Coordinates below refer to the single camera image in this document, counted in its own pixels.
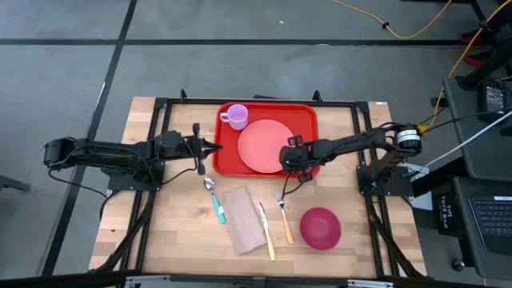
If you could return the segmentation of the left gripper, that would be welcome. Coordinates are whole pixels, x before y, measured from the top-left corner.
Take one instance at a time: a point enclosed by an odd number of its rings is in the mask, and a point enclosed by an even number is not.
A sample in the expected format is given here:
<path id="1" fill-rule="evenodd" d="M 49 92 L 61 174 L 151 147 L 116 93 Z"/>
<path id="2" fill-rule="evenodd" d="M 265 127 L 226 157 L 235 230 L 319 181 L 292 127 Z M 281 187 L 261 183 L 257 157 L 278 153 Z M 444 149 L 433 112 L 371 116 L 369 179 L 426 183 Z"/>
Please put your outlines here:
<path id="1" fill-rule="evenodd" d="M 208 158 L 209 155 L 219 151 L 222 145 L 215 144 L 213 142 L 203 139 L 203 145 L 209 147 L 209 149 L 202 151 L 202 139 L 200 137 L 200 125 L 196 122 L 192 126 L 193 134 L 184 138 L 185 146 L 189 155 L 194 159 L 196 170 L 199 175 L 205 174 L 205 166 L 203 163 L 204 158 Z"/>

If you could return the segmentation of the red plastic tray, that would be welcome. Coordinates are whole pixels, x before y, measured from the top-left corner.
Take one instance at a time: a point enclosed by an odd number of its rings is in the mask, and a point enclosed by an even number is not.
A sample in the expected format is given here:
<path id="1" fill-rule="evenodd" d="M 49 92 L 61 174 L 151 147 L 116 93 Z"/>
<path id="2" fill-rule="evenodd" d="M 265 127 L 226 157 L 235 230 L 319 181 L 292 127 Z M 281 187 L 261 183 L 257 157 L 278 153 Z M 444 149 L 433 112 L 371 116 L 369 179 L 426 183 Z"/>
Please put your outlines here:
<path id="1" fill-rule="evenodd" d="M 318 139 L 317 115 L 307 105 L 269 102 L 228 102 L 218 109 L 214 136 L 214 143 L 222 145 L 222 148 L 213 153 L 213 167 L 223 176 L 255 178 L 284 178 L 287 176 L 287 173 L 283 170 L 273 174 L 259 173 L 246 166 L 241 160 L 238 154 L 238 139 L 242 130 L 233 130 L 228 123 L 224 123 L 219 119 L 220 113 L 227 112 L 228 108 L 234 104 L 244 105 L 248 109 L 247 126 L 258 120 L 275 120 L 287 126 L 293 136 L 301 135 L 304 142 Z"/>

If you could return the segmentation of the salmon pink plate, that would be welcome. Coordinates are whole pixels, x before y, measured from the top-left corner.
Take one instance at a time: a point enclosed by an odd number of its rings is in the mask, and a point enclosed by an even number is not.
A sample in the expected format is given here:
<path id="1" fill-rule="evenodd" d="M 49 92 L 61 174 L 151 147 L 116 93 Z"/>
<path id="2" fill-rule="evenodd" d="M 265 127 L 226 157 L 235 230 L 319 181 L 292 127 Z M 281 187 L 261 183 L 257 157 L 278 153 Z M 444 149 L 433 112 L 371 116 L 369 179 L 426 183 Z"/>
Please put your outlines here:
<path id="1" fill-rule="evenodd" d="M 284 124 L 269 119 L 249 124 L 238 139 L 238 154 L 246 166 L 263 174 L 282 171 L 279 161 L 281 148 L 288 146 L 293 136 Z"/>

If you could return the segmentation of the lilac plastic mug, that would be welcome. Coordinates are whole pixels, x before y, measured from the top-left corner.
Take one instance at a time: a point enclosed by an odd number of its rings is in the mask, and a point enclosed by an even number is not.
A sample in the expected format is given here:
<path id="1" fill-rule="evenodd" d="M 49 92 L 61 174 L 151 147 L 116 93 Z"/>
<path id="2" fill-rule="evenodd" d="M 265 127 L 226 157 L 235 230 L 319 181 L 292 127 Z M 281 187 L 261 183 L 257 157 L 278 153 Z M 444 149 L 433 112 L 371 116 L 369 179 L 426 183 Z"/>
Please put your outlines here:
<path id="1" fill-rule="evenodd" d="M 219 119 L 228 123 L 233 130 L 243 130 L 248 124 L 248 109 L 241 104 L 230 106 L 227 112 L 220 113 Z"/>

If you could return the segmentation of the teal-handled spoon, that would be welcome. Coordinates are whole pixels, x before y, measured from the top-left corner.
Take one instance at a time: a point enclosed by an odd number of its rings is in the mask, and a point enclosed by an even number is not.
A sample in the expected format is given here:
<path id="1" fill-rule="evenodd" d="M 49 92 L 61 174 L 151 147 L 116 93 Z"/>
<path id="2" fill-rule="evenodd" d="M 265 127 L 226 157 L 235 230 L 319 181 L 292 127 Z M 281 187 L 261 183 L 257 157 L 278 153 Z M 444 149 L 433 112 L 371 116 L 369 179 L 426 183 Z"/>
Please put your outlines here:
<path id="1" fill-rule="evenodd" d="M 225 215 L 224 215 L 224 210 L 223 210 L 222 206 L 220 205 L 220 202 L 218 201 L 218 199 L 216 197 L 216 194 L 214 192 L 214 189 L 215 189 L 214 180 L 212 178 L 210 178 L 210 177 L 205 177 L 204 178 L 204 186 L 210 192 L 210 195 L 212 197 L 212 201 L 213 201 L 214 208 L 215 208 L 215 211 L 216 211 L 216 215 L 218 216 L 219 222 L 221 224 L 225 224 L 226 223 L 226 218 L 225 218 Z"/>

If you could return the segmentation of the orange-handled fork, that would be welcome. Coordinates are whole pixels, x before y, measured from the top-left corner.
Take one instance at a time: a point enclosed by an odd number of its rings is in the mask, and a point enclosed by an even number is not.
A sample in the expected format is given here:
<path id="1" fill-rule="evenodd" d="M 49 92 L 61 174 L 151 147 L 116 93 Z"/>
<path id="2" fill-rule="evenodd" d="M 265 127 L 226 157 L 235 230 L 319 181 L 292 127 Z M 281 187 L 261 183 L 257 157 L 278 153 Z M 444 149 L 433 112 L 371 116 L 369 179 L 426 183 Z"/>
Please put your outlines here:
<path id="1" fill-rule="evenodd" d="M 276 201 L 277 201 L 277 204 L 281 211 L 282 222 L 283 222 L 283 227 L 284 227 L 285 234 L 286 234 L 286 239 L 289 244 L 294 244 L 294 238 L 291 233 L 290 224 L 289 224 L 288 218 L 286 216 L 285 208 L 284 208 L 283 196 L 280 193 L 276 193 Z"/>

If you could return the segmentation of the magenta plastic bowl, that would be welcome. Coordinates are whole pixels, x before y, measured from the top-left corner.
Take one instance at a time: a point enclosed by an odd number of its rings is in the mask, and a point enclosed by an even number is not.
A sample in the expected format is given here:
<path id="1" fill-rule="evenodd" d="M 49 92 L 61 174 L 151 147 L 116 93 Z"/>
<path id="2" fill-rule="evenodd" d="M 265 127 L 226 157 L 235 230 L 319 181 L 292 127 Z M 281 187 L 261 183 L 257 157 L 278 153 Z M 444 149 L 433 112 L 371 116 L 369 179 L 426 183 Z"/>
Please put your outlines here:
<path id="1" fill-rule="evenodd" d="M 300 234 L 311 248 L 330 250 L 338 244 L 342 236 L 342 227 L 337 215 L 331 210 L 315 207 L 302 216 Z"/>

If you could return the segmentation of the yellow-handled knife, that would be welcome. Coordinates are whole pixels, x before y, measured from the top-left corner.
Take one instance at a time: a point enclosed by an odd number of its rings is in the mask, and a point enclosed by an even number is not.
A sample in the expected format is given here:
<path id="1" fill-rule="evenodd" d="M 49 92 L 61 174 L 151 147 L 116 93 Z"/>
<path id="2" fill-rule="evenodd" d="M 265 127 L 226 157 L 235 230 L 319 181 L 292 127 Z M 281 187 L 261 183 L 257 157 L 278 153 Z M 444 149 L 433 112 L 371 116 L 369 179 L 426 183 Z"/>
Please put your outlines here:
<path id="1" fill-rule="evenodd" d="M 273 262 L 276 259 L 276 257 L 275 257 L 274 246 L 273 246 L 273 243 L 272 243 L 271 237 L 270 237 L 269 225 L 268 225 L 268 221 L 266 218 L 266 213 L 265 213 L 264 207 L 261 203 L 258 204 L 258 208 L 259 208 L 259 212 L 261 215 L 263 229 L 264 229 L 265 235 L 266 235 L 267 249 L 269 252 L 270 260 Z"/>

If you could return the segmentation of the beige cloth napkin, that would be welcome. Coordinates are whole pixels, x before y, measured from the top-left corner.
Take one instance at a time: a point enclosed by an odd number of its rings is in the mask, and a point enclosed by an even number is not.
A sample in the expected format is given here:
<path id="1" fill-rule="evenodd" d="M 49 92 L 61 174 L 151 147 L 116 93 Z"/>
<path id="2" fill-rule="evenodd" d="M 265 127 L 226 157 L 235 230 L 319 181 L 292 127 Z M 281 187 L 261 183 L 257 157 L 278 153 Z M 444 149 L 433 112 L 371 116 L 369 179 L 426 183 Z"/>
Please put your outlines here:
<path id="1" fill-rule="evenodd" d="M 220 199 L 227 229 L 238 255 L 247 254 L 267 244 L 260 216 L 247 188 L 240 187 L 223 194 Z"/>

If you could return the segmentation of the black tote bag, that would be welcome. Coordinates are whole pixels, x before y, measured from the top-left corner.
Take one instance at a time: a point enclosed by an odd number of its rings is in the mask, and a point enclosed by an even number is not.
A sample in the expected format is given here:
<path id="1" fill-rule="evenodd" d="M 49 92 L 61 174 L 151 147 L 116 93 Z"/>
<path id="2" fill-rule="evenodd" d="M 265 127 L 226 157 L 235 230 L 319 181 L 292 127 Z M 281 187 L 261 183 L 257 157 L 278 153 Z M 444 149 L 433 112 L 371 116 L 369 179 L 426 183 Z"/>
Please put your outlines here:
<path id="1" fill-rule="evenodd" d="M 452 193 L 436 194 L 433 208 L 437 230 L 441 235 L 461 237 L 464 235 L 464 225 L 457 196 Z"/>

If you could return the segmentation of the grey side desk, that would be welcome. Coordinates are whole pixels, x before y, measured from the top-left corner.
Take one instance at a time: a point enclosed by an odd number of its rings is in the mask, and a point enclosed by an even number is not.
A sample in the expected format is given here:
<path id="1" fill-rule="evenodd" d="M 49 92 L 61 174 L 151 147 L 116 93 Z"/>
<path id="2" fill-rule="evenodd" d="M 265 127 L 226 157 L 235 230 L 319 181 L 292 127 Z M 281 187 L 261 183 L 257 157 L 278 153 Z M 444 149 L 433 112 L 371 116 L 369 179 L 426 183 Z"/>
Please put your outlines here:
<path id="1" fill-rule="evenodd" d="M 483 181 L 456 177 L 452 191 L 458 198 L 462 215 L 468 256 L 464 261 L 483 278 L 512 281 L 512 256 L 496 254 L 485 249 L 472 214 L 469 198 L 478 196 L 512 196 L 511 182 Z"/>
<path id="2" fill-rule="evenodd" d="M 460 151 L 467 173 L 482 180 L 512 182 L 512 136 L 503 136 L 500 131 L 512 126 L 512 115 L 502 123 L 489 127 L 478 119 L 478 94 L 462 89 L 457 80 L 443 81 L 446 99 L 460 143 L 467 139 Z"/>

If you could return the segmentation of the black power supply box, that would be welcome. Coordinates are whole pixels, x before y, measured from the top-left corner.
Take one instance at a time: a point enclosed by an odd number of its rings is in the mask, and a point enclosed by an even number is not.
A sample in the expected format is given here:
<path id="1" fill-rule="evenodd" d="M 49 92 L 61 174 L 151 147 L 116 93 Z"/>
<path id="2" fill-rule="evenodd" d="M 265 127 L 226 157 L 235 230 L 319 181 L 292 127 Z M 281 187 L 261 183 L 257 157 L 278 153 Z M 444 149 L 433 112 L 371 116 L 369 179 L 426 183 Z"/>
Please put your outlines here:
<path id="1" fill-rule="evenodd" d="M 496 80 L 483 80 L 477 88 L 477 118 L 492 123 L 512 107 L 512 91 Z"/>

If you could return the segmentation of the black laptop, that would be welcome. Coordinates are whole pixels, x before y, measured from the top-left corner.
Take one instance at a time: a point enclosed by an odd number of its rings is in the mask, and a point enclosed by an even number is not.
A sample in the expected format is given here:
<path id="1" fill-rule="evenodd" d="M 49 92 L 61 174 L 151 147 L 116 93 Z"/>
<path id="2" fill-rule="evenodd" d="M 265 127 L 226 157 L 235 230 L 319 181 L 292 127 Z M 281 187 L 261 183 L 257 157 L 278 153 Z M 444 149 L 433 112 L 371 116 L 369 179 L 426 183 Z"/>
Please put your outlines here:
<path id="1" fill-rule="evenodd" d="M 485 249 L 512 256 L 512 196 L 471 197 L 469 204 Z"/>

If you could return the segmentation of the black chair base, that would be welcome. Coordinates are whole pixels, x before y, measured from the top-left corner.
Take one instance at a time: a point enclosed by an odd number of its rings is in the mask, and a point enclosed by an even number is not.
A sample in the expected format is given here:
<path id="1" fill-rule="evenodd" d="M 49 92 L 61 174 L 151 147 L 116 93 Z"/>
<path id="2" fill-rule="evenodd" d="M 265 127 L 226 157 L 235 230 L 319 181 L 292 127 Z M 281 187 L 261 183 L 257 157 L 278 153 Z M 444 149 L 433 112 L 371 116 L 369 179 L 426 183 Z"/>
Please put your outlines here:
<path id="1" fill-rule="evenodd" d="M 462 59 L 472 66 L 474 70 L 467 76 L 456 77 L 458 85 L 464 90 L 474 90 L 481 81 L 488 78 L 497 68 L 512 59 L 512 36 L 501 43 L 494 43 L 495 36 L 504 25 L 512 29 L 512 0 L 496 0 L 502 8 L 493 17 L 479 23 L 476 30 L 461 35 L 461 42 L 467 44 L 485 44 L 492 46 L 490 50 L 479 54 L 463 55 Z"/>

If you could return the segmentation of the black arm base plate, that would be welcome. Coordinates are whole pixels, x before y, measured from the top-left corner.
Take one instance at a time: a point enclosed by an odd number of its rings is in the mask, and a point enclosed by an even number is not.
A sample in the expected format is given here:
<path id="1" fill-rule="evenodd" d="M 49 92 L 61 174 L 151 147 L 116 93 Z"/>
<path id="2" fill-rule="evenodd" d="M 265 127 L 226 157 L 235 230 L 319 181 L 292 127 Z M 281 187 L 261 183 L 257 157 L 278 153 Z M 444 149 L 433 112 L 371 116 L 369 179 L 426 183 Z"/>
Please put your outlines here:
<path id="1" fill-rule="evenodd" d="M 406 166 L 377 171 L 374 166 L 358 166 L 359 191 L 364 196 L 412 196 L 411 174 Z"/>
<path id="2" fill-rule="evenodd" d="M 163 182 L 165 163 L 151 162 L 149 166 L 138 163 L 135 167 L 102 168 L 110 177 L 110 190 L 157 190 Z"/>

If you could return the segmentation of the black aluminium table frame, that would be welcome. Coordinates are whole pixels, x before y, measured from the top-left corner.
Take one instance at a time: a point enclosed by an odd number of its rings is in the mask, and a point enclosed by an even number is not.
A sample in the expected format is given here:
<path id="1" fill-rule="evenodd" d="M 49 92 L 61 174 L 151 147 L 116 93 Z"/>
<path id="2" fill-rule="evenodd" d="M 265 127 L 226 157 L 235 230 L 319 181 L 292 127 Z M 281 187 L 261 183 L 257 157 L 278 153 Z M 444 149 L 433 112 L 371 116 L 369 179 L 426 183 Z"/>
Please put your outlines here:
<path id="1" fill-rule="evenodd" d="M 214 140 L 214 116 L 228 102 L 284 104 L 283 99 L 185 98 L 187 103 L 172 104 L 170 128 L 185 128 L 199 122 L 204 137 Z M 150 112 L 156 98 L 135 97 L 132 101 L 122 142 L 135 143 L 147 135 Z M 386 102 L 344 102 L 350 107 L 328 106 L 341 101 L 304 100 L 314 109 L 320 138 L 349 136 L 356 130 L 376 127 L 391 121 Z M 297 278 L 376 278 L 377 264 L 391 274 L 391 256 L 375 228 L 370 228 L 365 199 L 358 189 L 356 166 L 360 154 L 346 154 L 321 167 L 314 180 L 285 198 L 285 211 L 290 221 L 294 244 L 288 244 L 282 216 L 274 197 L 282 191 L 284 178 L 226 177 L 214 171 L 210 156 L 205 160 L 206 172 L 216 183 L 221 196 L 247 188 L 254 207 L 261 202 L 269 221 L 270 237 L 276 253 L 271 261 L 267 246 L 237 255 L 226 225 L 214 216 L 210 196 L 194 172 L 184 173 L 156 193 L 149 236 L 142 256 L 145 274 L 185 274 L 249 277 Z M 112 254 L 126 235 L 135 192 L 120 192 L 105 206 L 89 268 L 98 268 Z M 399 248 L 412 261 L 414 268 L 426 273 L 413 211 L 400 197 L 386 197 L 390 212 L 390 230 Z M 310 208 L 325 207 L 333 211 L 341 223 L 342 236 L 330 250 L 315 250 L 302 239 L 299 223 Z"/>

